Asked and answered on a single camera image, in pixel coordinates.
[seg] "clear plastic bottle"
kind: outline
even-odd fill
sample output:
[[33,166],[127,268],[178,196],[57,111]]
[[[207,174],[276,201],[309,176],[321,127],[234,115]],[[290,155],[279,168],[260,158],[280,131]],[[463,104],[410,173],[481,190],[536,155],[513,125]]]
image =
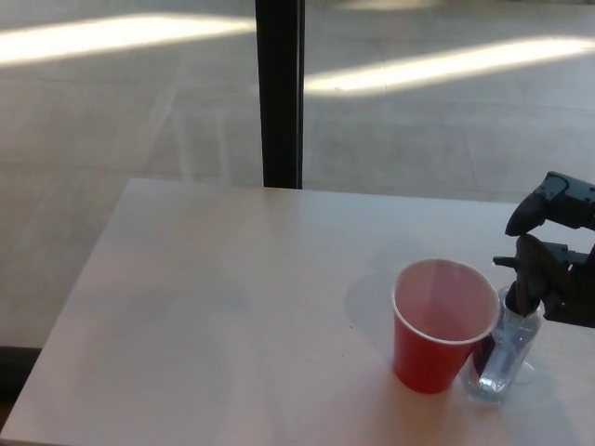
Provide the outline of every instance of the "clear plastic bottle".
[[461,371],[465,389],[483,403],[503,400],[541,326],[541,306],[523,317],[507,308],[508,292],[509,287],[498,292],[500,316],[496,328],[471,353]]

